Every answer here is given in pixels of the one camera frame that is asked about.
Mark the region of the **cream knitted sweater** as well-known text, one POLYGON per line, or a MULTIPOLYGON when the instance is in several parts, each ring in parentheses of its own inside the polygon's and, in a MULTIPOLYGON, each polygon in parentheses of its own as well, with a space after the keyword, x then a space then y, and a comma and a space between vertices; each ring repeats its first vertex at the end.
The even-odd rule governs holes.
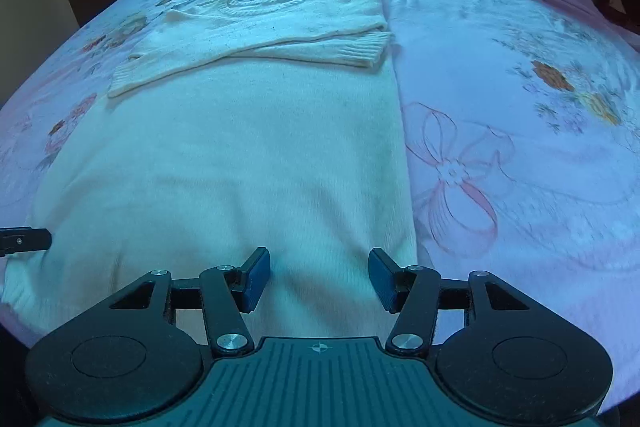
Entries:
POLYGON ((416 259, 389 41, 382 0, 168 12, 55 157, 30 212, 52 245, 6 262, 2 307, 41 335, 265 247, 253 335, 385 335, 369 251, 416 259))

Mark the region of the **pink floral bed sheet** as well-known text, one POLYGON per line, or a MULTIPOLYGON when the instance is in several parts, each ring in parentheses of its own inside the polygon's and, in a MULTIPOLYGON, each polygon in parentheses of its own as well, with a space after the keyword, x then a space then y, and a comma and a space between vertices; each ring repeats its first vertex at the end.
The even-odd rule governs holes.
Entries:
MULTIPOLYGON (((118 0, 77 31, 2 108, 2 225, 32 225, 55 157, 168 12, 263 1, 118 0)), ((596 338, 616 407, 639 390, 637 40, 541 0, 382 2, 410 265, 488 271, 596 338)))

